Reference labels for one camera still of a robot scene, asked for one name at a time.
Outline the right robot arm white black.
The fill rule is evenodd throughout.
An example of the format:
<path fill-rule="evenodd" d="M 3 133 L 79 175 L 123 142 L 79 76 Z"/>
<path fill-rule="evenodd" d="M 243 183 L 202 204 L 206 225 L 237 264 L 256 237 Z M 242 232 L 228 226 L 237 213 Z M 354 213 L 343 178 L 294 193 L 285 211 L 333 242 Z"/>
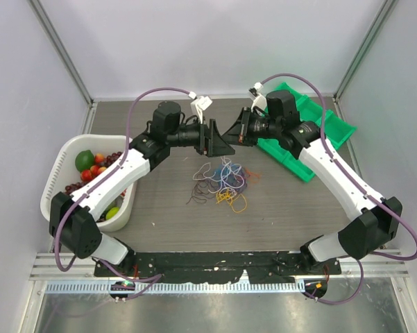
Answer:
<path fill-rule="evenodd" d="M 332 258 L 362 259 L 394 239 L 399 222 L 379 204 L 401 215 L 400 201 L 395 197 L 386 199 L 368 186 L 337 154 L 331 142 L 321 138 L 319 126 L 300 118 L 296 99 L 290 91 L 262 95 L 253 87 L 250 94 L 251 107 L 241 110 L 222 138 L 238 146 L 254 146 L 259 139 L 276 140 L 281 148 L 319 177 L 350 221 L 344 229 L 321 235 L 301 246 L 301 269 L 314 274 Z"/>

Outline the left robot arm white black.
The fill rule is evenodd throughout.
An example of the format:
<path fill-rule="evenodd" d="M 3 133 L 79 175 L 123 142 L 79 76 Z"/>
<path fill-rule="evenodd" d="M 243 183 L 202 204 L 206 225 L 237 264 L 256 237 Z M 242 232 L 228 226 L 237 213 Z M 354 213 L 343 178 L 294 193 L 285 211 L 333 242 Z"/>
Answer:
<path fill-rule="evenodd" d="M 120 277 L 133 271 L 135 251 L 103 234 L 96 221 L 123 190 L 168 158 L 173 147 L 192 146 L 208 157 L 234 154 L 234 148 L 221 138 L 215 120 L 208 123 L 203 120 L 203 111 L 211 104 L 207 96 L 194 99 L 190 106 L 196 120 L 181 123 L 179 104 L 161 102 L 148 130 L 129 139 L 124 154 L 116 162 L 72 195 L 59 192 L 52 198 L 49 232 L 54 238 L 55 260 L 61 271 L 70 267 L 60 261 L 60 246 L 80 259 L 94 257 Z"/>

